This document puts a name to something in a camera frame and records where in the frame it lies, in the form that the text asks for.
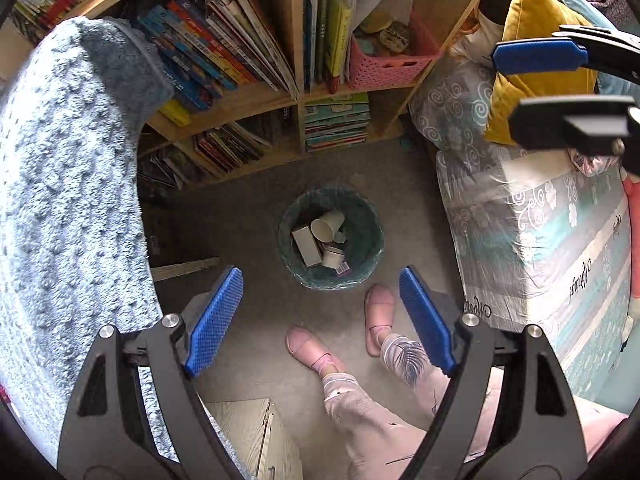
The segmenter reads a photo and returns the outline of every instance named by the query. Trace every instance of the pink slipper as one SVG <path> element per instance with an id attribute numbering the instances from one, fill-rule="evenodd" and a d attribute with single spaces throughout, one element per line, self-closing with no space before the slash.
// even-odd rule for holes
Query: pink slipper
<path id="1" fill-rule="evenodd" d="M 332 355 L 309 330 L 299 326 L 290 328 L 286 343 L 287 350 L 293 357 L 318 373 L 327 365 L 334 365 L 341 373 L 346 370 L 342 361 Z"/>
<path id="2" fill-rule="evenodd" d="M 386 286 L 374 285 L 364 297 L 365 343 L 367 352 L 372 357 L 379 357 L 380 345 L 374 341 L 374 334 L 371 333 L 371 329 L 391 328 L 394 323 L 395 307 L 396 300 L 394 295 Z"/>

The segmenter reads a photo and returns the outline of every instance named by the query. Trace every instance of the pink basket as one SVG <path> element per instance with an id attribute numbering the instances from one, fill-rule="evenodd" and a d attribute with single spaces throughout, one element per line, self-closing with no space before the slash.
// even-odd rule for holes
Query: pink basket
<path id="1" fill-rule="evenodd" d="M 356 90 L 365 90 L 410 83 L 430 61 L 440 55 L 440 49 L 433 36 L 414 10 L 409 19 L 409 28 L 417 56 L 367 56 L 352 36 L 349 86 Z"/>

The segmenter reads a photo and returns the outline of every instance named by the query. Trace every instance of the yellow pillow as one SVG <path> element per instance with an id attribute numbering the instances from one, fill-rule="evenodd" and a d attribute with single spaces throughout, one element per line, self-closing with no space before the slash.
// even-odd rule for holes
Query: yellow pillow
<path id="1" fill-rule="evenodd" d="M 559 25 L 591 25 L 577 12 L 557 0 L 512 0 L 503 41 L 548 38 Z M 509 133 L 509 115 L 523 97 L 591 94 L 598 73 L 579 68 L 574 72 L 543 72 L 504 76 L 497 73 L 491 95 L 489 121 L 484 138 L 515 144 Z"/>

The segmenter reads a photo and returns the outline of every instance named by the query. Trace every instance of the green plastic bag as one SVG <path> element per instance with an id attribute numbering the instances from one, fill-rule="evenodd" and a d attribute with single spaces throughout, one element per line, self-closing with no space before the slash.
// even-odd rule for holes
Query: green plastic bag
<path id="1" fill-rule="evenodd" d="M 322 265 L 307 267 L 291 236 L 291 231 L 338 209 L 344 213 L 340 228 L 347 240 L 339 244 L 350 267 L 338 275 Z M 313 290 L 339 290 L 366 280 L 376 268 L 385 246 L 385 235 L 371 202 L 347 186 L 325 186 L 300 195 L 285 211 L 278 228 L 278 246 L 282 261 L 293 276 Z"/>

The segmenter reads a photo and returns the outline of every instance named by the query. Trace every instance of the floor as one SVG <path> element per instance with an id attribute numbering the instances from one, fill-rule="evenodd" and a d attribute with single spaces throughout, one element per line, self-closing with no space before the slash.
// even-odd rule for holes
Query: floor
<path id="1" fill-rule="evenodd" d="M 373 202 L 385 231 L 385 252 L 372 277 L 340 292 L 303 288 L 281 263 L 280 216 L 313 184 L 355 186 Z M 177 199 L 180 256 L 219 256 L 244 273 L 245 292 L 212 365 L 198 378 L 205 402 L 270 397 L 300 449 L 305 480 L 345 478 L 342 437 L 324 412 L 318 377 L 284 346 L 290 325 L 318 334 L 369 395 L 404 420 L 425 427 L 410 392 L 364 346 L 364 293 L 373 283 L 398 296 L 398 272 L 415 265 L 434 290 L 462 295 L 449 225 L 433 165 L 421 139 L 386 140 L 315 156 L 207 187 Z M 218 269 L 157 284 L 166 312 L 204 292 Z M 400 306 L 394 328 L 415 336 Z"/>

